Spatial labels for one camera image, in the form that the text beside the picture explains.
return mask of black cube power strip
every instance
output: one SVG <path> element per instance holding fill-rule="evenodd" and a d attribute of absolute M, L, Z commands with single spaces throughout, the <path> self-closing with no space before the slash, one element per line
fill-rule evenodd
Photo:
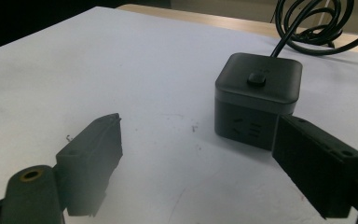
<path fill-rule="evenodd" d="M 245 144 L 272 150 L 280 115 L 292 114 L 302 64 L 236 53 L 215 82 L 214 130 Z"/>

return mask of table surface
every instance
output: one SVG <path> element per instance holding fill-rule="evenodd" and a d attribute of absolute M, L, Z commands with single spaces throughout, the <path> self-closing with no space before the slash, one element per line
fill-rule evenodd
<path fill-rule="evenodd" d="M 179 21 L 192 21 L 231 30 L 245 31 L 271 37 L 279 37 L 275 28 L 275 24 L 273 23 L 247 21 L 229 17 L 206 15 L 201 13 L 178 11 L 158 7 L 145 7 L 132 4 L 124 5 L 118 8 L 121 10 L 158 16 L 162 18 L 175 19 Z M 352 42 L 356 38 L 358 38 L 358 35 L 343 34 L 339 39 L 335 40 L 334 43 L 336 44 L 336 47 L 341 47 Z M 351 49 L 351 51 L 358 52 L 358 47 Z"/>
<path fill-rule="evenodd" d="M 96 7 L 0 48 L 0 198 L 90 122 L 122 117 L 124 156 L 97 217 L 66 223 L 354 223 L 322 219 L 270 152 L 213 131 L 214 82 L 279 39 Z M 303 63 L 295 115 L 358 149 L 358 53 Z"/>

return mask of white table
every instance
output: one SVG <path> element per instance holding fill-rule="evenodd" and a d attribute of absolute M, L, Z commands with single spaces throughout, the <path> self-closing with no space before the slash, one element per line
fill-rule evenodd
<path fill-rule="evenodd" d="M 118 112 L 124 156 L 96 218 L 67 223 L 354 223 L 323 220 L 270 152 L 213 131 L 214 81 L 235 52 L 278 39 L 96 7 L 0 48 L 0 199 L 20 169 Z M 303 63 L 295 115 L 358 149 L 358 53 Z"/>

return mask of power cord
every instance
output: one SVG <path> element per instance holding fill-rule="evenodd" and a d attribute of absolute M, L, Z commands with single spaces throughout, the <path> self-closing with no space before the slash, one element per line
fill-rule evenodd
<path fill-rule="evenodd" d="M 289 25 L 289 20 L 294 10 L 304 2 L 304 0 L 297 0 L 289 7 L 289 10 L 286 12 L 282 26 L 283 5 L 285 1 L 286 0 L 279 0 L 274 11 L 275 25 L 278 34 L 282 39 L 275 47 L 275 50 L 272 51 L 270 55 L 271 57 L 278 57 L 279 53 L 286 44 L 298 52 L 312 56 L 337 54 L 358 46 L 358 38 L 351 43 L 337 49 L 334 49 L 333 43 L 333 41 L 339 38 L 339 36 L 342 34 L 342 28 L 351 16 L 354 0 L 347 0 L 347 7 L 341 19 L 339 19 L 341 13 L 341 3 L 339 0 L 332 0 L 334 8 L 316 8 L 323 0 L 312 0 L 301 10 L 292 24 Z M 327 24 L 311 27 L 299 34 L 295 33 L 301 22 L 303 22 L 306 18 L 318 13 L 328 13 L 332 19 Z M 327 45 L 332 49 L 307 49 L 299 46 L 294 41 L 316 46 Z"/>

